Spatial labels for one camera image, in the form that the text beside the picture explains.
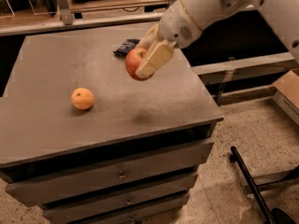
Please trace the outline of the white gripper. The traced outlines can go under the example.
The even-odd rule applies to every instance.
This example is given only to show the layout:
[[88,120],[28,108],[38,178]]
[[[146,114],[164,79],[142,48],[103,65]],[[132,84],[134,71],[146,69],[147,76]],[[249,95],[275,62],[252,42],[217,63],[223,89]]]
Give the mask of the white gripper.
[[183,2],[177,0],[166,10],[159,24],[154,24],[136,45],[137,48],[147,50],[145,58],[135,71],[136,76],[141,79],[151,77],[173,58],[175,49],[172,44],[185,49],[201,33],[202,29]]

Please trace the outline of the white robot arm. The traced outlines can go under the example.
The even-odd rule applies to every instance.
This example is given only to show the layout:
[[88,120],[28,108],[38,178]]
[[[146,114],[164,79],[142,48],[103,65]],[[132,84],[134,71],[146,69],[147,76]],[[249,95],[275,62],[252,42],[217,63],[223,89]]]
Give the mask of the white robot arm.
[[147,50],[135,74],[148,78],[167,64],[174,49],[185,49],[211,24],[254,7],[299,61],[299,0],[177,0],[138,43]]

